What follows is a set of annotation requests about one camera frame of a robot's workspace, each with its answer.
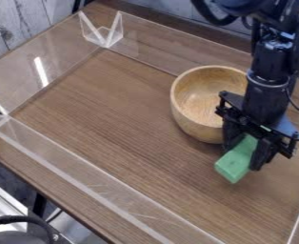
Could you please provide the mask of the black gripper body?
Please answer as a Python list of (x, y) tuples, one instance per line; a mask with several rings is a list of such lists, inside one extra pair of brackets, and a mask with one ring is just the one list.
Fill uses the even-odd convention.
[(296, 144), (299, 142), (299, 131), (282, 114), (270, 124), (261, 124), (242, 111), (244, 96), (229, 91), (218, 93), (220, 104), (216, 107), (216, 114), (224, 121), (229, 120), (241, 125), (241, 130), (253, 138), (260, 140), (262, 137), (270, 136), (277, 145), (277, 153), (290, 158), (296, 152)]

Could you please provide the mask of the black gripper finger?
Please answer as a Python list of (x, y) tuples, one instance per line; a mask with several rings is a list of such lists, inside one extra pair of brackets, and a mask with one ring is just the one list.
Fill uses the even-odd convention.
[(261, 138), (250, 158), (249, 169), (258, 171), (265, 163), (269, 163), (277, 153), (277, 145), (269, 138)]
[(244, 138), (241, 125), (225, 120), (222, 125), (224, 149), (229, 151)]

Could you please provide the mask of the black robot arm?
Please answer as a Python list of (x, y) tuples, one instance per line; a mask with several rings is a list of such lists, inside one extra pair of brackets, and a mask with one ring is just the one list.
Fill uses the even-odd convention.
[(216, 114), (221, 116), (224, 148), (230, 151), (245, 136), (257, 141), (248, 166), (261, 169), (276, 154), (290, 158), (299, 131), (288, 120), (299, 111), (299, 0), (190, 0), (216, 26), (234, 20), (252, 31), (252, 66), (246, 89), (238, 95), (221, 91)]

